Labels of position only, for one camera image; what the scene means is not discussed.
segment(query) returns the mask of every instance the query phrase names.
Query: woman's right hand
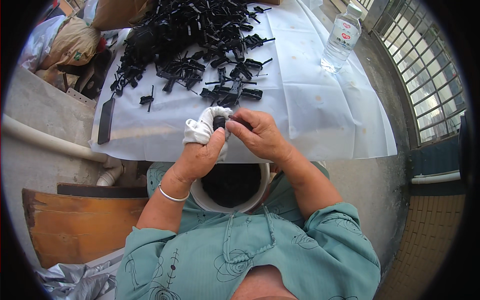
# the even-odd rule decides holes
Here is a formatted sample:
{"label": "woman's right hand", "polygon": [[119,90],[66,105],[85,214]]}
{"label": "woman's right hand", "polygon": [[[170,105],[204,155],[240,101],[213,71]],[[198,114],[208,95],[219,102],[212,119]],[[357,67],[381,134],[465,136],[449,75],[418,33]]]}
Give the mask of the woman's right hand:
{"label": "woman's right hand", "polygon": [[253,127],[253,130],[250,131],[235,121],[228,121],[225,124],[227,129],[238,137],[253,154],[274,163],[289,160],[293,146],[280,134],[275,120],[270,114],[240,108],[233,115],[250,123]]}

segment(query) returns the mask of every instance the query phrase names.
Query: bottle label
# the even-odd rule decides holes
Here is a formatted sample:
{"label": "bottle label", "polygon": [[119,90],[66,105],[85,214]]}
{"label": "bottle label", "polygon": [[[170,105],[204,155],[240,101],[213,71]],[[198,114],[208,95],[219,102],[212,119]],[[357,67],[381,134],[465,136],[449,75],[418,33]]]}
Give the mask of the bottle label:
{"label": "bottle label", "polygon": [[330,38],[338,46],[351,51],[360,37],[358,33],[359,31],[355,26],[343,20],[339,20],[339,22],[335,23]]}

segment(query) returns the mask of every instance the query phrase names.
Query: forearm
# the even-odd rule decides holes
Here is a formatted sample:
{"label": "forearm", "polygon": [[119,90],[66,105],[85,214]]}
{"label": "forearm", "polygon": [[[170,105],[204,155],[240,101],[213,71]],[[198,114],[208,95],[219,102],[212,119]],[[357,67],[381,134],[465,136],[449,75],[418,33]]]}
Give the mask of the forearm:
{"label": "forearm", "polygon": [[305,220],[319,209],[342,202],[330,180],[294,147],[286,159],[276,163],[292,185]]}
{"label": "forearm", "polygon": [[[185,198],[192,183],[185,182],[175,175],[174,168],[170,168],[162,179],[162,190],[168,196],[176,199]],[[157,188],[145,205],[137,228],[157,228],[178,233],[180,228],[181,212],[185,202],[175,202],[166,198]]]}

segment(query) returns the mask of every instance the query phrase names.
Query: white pipe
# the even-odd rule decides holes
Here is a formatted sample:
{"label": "white pipe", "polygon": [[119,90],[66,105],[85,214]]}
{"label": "white pipe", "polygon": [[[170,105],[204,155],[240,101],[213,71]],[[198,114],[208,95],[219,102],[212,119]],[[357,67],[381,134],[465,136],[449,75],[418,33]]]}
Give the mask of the white pipe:
{"label": "white pipe", "polygon": [[100,178],[98,178],[96,184],[101,186],[113,186],[115,181],[124,171],[125,169],[123,166],[111,168],[103,173]]}
{"label": "white pipe", "polygon": [[1,129],[2,131],[24,142],[74,157],[98,161],[109,165],[104,165],[105,167],[121,165],[121,161],[117,158],[109,157],[105,153],[93,152],[88,147],[77,145],[75,143],[71,143],[58,137],[46,134],[25,124],[22,124],[7,115],[3,115]]}
{"label": "white pipe", "polygon": [[427,184],[437,182],[447,182],[460,180],[460,172],[444,174],[439,176],[429,176],[423,178],[412,178],[412,184]]}
{"label": "white pipe", "polygon": [[452,174],[457,172],[460,172],[460,170],[454,170],[454,171],[448,171],[448,172],[436,173],[436,174],[428,174],[428,175],[415,175],[413,176],[413,178],[432,177],[432,176],[446,175],[446,174]]}

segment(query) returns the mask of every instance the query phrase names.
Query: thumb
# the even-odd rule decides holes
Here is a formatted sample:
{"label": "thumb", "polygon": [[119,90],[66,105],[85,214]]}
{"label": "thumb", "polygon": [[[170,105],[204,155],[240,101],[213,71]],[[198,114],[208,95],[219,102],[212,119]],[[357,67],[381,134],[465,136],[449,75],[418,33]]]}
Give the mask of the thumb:
{"label": "thumb", "polygon": [[225,130],[222,127],[219,127],[215,132],[210,136],[210,140],[206,147],[209,151],[212,151],[215,154],[219,154],[220,150],[225,144]]}
{"label": "thumb", "polygon": [[258,137],[255,133],[248,130],[247,127],[235,121],[228,121],[225,123],[225,127],[244,144],[249,143]]}

